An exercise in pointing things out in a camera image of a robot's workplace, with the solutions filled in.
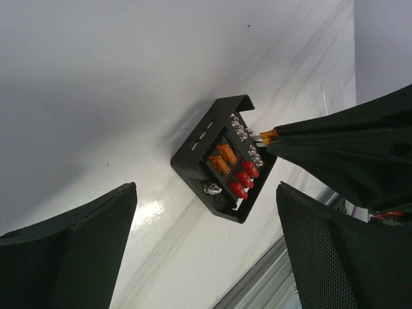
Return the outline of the black fuse box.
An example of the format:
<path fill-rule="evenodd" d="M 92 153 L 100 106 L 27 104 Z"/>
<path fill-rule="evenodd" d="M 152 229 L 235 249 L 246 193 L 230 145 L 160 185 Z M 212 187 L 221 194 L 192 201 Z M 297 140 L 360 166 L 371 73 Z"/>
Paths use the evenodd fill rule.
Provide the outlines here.
<path fill-rule="evenodd" d="M 248 95 L 217 99 L 171 158 L 171 167 L 213 215 L 244 223 L 277 158 L 258 146 L 241 113 Z"/>

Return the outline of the orange blade fuse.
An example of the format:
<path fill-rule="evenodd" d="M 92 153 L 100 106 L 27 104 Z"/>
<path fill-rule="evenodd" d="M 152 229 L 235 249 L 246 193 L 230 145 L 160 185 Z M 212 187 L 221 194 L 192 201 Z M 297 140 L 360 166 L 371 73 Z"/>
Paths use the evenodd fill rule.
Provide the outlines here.
<path fill-rule="evenodd" d="M 271 129 L 254 135 L 252 139 L 258 147 L 267 147 L 271 141 L 278 136 L 278 132 L 275 129 Z"/>

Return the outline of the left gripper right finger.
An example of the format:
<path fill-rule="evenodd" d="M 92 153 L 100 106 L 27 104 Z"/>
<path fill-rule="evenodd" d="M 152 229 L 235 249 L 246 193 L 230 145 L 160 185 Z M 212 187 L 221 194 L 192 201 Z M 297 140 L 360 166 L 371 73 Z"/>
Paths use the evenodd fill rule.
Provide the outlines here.
<path fill-rule="evenodd" d="M 411 229 L 371 224 L 280 183 L 281 226 L 303 308 L 411 308 Z"/>

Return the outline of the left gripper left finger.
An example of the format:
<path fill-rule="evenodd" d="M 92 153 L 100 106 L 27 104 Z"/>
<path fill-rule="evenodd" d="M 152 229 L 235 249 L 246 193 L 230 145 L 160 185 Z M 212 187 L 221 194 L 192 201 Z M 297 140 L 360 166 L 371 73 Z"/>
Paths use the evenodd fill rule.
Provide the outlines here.
<path fill-rule="evenodd" d="M 1 236 L 1 308 L 109 308 L 137 204 L 125 183 Z"/>

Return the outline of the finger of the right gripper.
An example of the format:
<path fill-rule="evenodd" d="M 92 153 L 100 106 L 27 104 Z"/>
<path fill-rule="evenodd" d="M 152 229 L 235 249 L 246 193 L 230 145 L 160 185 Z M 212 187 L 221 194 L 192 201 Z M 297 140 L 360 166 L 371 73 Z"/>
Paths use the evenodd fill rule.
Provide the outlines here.
<path fill-rule="evenodd" d="M 341 133 L 411 126 L 411 86 L 337 113 L 277 126 L 279 136 Z"/>
<path fill-rule="evenodd" d="M 268 151 L 302 167 L 358 207 L 411 209 L 411 128 L 283 136 Z"/>

